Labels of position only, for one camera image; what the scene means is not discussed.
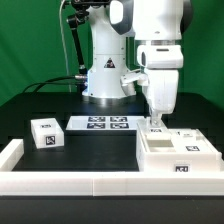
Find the black table surface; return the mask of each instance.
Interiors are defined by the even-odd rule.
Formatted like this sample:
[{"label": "black table surface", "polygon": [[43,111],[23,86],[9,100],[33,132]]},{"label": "black table surface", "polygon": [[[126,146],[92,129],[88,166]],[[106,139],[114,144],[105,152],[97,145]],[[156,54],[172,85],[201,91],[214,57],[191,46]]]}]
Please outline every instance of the black table surface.
[{"label": "black table surface", "polygon": [[[0,148],[3,149],[11,139],[24,139],[25,154],[15,171],[138,170],[135,160],[135,131],[122,131],[119,134],[66,132],[65,128],[71,115],[147,116],[148,106],[141,94],[129,104],[107,107],[83,102],[81,96],[76,93],[19,94],[0,107]],[[164,115],[163,121],[168,128],[199,129],[217,150],[224,152],[223,115],[221,109],[202,96],[179,93],[174,112]],[[53,153],[41,151],[37,154],[30,133],[30,120],[52,117],[57,119],[65,132],[66,148],[55,149]],[[62,162],[59,164],[54,162],[53,154],[60,155]],[[0,198],[0,222],[223,223],[223,199],[222,196],[209,195],[203,197],[4,196]]]}]

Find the green wall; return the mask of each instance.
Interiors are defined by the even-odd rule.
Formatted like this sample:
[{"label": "green wall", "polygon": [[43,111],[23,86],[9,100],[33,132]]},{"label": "green wall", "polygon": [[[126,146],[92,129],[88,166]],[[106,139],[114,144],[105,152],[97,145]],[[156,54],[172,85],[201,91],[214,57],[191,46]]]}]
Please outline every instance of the green wall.
[{"label": "green wall", "polygon": [[[193,0],[194,18],[183,36],[185,65],[179,90],[203,95],[224,109],[224,1]],[[58,11],[60,0],[0,0],[0,105],[27,85],[66,75]],[[66,16],[73,10],[66,9]],[[77,59],[67,24],[70,73]],[[91,65],[90,29],[80,27],[84,60]],[[47,87],[45,91],[68,91]]]}]

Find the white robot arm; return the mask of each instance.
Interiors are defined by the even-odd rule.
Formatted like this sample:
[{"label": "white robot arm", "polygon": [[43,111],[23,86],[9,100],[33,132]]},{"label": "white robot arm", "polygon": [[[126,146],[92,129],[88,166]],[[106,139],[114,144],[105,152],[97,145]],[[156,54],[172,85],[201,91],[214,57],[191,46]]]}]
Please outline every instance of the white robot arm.
[{"label": "white robot arm", "polygon": [[134,33],[141,42],[137,61],[143,74],[122,77],[125,85],[138,80],[149,104],[151,125],[160,126],[162,114],[173,112],[178,70],[183,66],[180,45],[181,21],[189,8],[189,0],[113,0],[110,4],[111,24],[118,33]]}]

